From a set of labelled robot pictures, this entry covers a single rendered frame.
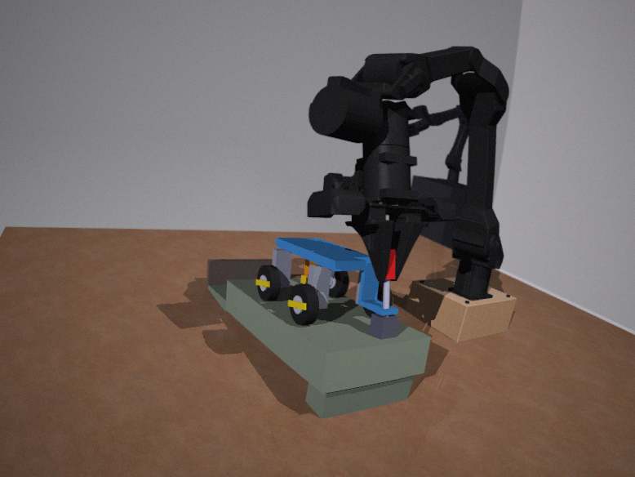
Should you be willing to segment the red-headed pin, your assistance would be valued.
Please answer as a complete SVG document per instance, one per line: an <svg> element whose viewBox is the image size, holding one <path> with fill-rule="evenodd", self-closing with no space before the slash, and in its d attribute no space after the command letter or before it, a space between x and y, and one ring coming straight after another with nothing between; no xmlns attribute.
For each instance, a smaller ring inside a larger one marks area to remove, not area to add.
<svg viewBox="0 0 635 477"><path fill-rule="evenodd" d="M383 309L390 309L390 279L395 279L395 253L396 250L391 249L389 258L389 269L386 280L384 281Z"/></svg>

